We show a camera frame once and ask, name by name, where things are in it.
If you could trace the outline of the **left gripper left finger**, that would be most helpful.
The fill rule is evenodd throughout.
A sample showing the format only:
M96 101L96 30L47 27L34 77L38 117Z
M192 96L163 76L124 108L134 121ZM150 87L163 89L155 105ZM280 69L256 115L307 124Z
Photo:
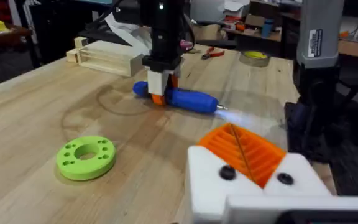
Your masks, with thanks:
M249 179L246 146L259 136L233 124L220 126L188 148L186 165L187 223L221 223L226 197L262 195Z

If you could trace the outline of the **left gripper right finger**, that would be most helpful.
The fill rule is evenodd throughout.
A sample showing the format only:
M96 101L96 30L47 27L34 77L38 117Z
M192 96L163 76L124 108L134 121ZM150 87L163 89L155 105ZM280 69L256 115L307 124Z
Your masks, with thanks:
M331 196L307 159L286 152L265 138L236 125L231 126L241 157L239 167L266 194Z

